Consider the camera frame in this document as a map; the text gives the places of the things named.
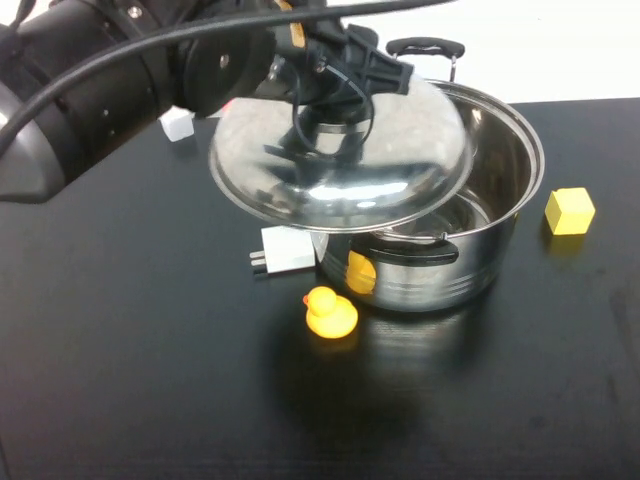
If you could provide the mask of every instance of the glass lid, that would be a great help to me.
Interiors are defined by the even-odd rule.
[[[275,224],[353,233],[421,217],[471,171],[462,120],[417,77],[408,95],[375,95],[373,104],[373,124],[331,122],[307,108],[294,126],[290,104],[236,99],[212,141],[213,177],[237,205]]]

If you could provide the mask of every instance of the pot handle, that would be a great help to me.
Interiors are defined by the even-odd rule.
[[[411,242],[383,241],[372,235],[354,236],[351,250],[377,262],[401,267],[436,267],[454,263],[458,247],[447,240],[420,245]]]
[[[453,82],[456,78],[456,63],[459,58],[462,58],[465,50],[465,46],[461,43],[434,37],[399,38],[387,43],[387,53],[394,57],[403,55],[447,57],[451,60],[450,82]]]

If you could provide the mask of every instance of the white block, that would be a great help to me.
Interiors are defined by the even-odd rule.
[[[193,112],[182,108],[172,108],[162,117],[160,123],[167,138],[172,142],[178,142],[194,134]]]

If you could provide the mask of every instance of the yellow cube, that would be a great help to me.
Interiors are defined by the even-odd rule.
[[[582,235],[596,209],[585,188],[561,188],[551,192],[544,213],[554,235]]]

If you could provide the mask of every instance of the stainless steel pot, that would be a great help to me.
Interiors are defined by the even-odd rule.
[[[456,58],[455,49],[433,39],[410,40],[390,53],[420,48]],[[438,47],[435,52],[429,44]],[[469,87],[430,82],[453,101],[469,135],[474,163],[464,187],[433,213],[400,227],[358,235],[313,234],[327,277],[352,296],[385,309],[438,310],[484,290],[498,274],[518,212],[544,173],[540,140],[513,108]]]

